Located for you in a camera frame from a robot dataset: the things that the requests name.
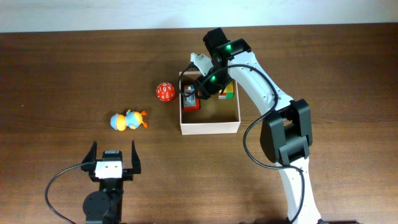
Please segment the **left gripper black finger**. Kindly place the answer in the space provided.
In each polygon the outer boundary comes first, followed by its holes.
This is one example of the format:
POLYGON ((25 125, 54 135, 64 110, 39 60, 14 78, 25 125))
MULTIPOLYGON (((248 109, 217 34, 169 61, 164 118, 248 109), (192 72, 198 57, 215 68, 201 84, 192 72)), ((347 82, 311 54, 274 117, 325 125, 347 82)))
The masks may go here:
POLYGON ((131 148, 132 148, 131 149, 131 151, 132 151, 132 157, 131 157, 132 169, 133 170, 141 170, 141 161, 137 154, 134 141, 132 141, 131 148))
POLYGON ((83 163, 88 163, 88 162, 94 162, 96 160, 96 152, 97 152, 97 142, 94 141, 91 149, 89 150, 89 152, 87 153, 87 155, 85 156, 85 158, 82 160, 82 164, 83 163))

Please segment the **multicolour puzzle cube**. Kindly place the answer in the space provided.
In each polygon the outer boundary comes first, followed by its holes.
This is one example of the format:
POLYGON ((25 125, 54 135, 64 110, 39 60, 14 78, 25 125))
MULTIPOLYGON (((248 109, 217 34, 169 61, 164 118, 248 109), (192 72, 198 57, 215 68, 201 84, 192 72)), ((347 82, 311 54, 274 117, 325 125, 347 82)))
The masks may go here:
POLYGON ((228 85, 219 91, 218 99, 219 100, 231 100, 234 97, 234 84, 233 81, 230 81, 228 85))

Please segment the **red toy fire truck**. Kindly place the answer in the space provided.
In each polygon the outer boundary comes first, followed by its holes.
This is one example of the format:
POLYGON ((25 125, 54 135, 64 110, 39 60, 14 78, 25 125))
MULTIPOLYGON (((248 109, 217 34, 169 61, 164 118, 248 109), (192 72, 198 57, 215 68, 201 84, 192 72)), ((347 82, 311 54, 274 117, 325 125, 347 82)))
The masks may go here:
POLYGON ((195 96, 194 91, 193 85, 184 86, 183 110, 186 112, 200 109, 200 100, 195 96))

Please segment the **blue orange duck toy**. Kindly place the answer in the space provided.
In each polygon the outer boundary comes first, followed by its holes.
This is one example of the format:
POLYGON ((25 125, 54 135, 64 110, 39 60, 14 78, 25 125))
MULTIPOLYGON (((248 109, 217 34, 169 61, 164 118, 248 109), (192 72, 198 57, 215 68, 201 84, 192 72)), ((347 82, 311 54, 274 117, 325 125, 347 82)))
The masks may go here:
POLYGON ((110 125, 114 130, 124 131, 126 128, 137 129, 140 126, 148 128, 148 124, 143 120, 146 116, 145 111, 131 111, 127 110, 126 114, 114 114, 110 119, 110 125))

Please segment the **red letter ball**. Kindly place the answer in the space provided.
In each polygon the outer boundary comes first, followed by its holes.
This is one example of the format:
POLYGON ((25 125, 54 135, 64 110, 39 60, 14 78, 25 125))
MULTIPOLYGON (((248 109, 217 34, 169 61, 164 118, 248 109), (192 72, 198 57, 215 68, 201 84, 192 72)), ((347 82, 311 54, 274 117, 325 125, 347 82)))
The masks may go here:
POLYGON ((171 101, 175 97, 175 88, 169 82, 160 83, 156 88, 156 96, 160 101, 171 101))

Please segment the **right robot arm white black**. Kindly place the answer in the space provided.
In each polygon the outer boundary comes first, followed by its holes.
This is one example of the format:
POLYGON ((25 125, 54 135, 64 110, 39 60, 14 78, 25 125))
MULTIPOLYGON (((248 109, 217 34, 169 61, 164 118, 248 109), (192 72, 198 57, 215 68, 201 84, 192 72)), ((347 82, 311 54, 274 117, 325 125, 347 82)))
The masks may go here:
POLYGON ((244 39, 229 40, 222 28, 207 32, 203 43, 209 56, 191 54, 190 67, 200 71, 193 94, 201 100, 225 90, 232 81, 240 84, 260 112, 243 136, 261 123, 260 144, 277 170, 287 199, 290 223, 321 223, 309 177, 309 148, 313 142, 310 107, 281 90, 260 66, 244 39))

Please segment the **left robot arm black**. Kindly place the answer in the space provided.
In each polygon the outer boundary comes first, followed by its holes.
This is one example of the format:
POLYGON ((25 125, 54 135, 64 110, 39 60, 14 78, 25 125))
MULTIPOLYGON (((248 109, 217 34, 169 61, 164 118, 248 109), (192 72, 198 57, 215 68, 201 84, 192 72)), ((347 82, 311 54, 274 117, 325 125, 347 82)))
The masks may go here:
POLYGON ((123 168, 121 151, 104 151, 102 158, 96 158, 97 143, 94 142, 82 163, 93 182, 99 183, 99 190, 90 193, 83 202, 86 223, 120 223, 123 206, 123 184, 132 181, 141 173, 141 162, 135 144, 131 145, 131 168, 123 168))

